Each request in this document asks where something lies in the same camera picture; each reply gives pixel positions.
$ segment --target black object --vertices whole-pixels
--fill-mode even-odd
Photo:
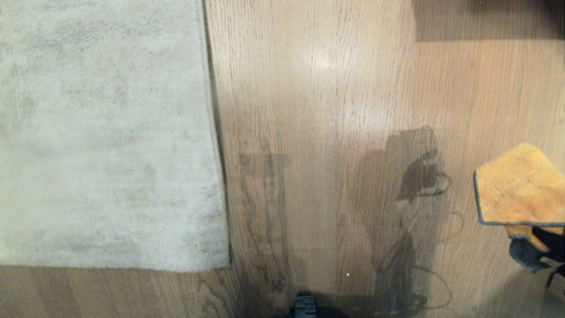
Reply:
[[[333,307],[318,307],[312,295],[298,294],[290,308],[290,318],[350,318],[341,310]]]

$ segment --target orange microfiber cloth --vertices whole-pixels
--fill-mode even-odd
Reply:
[[[506,227],[518,263],[533,272],[565,263],[565,177],[539,149],[520,144],[474,181],[479,221]]]

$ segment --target gray rug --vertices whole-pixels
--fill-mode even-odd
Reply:
[[[228,264],[202,11],[4,2],[0,264]]]

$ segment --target wood grain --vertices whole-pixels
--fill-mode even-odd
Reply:
[[[565,171],[564,42],[537,9],[510,32],[439,5],[207,1],[232,265],[0,267],[0,316],[282,317],[310,290],[355,318],[546,317],[472,172],[521,142]],[[488,23],[435,33],[457,14]]]

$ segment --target white rug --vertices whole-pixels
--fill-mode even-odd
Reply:
[[[228,264],[201,0],[4,1],[0,264]]]

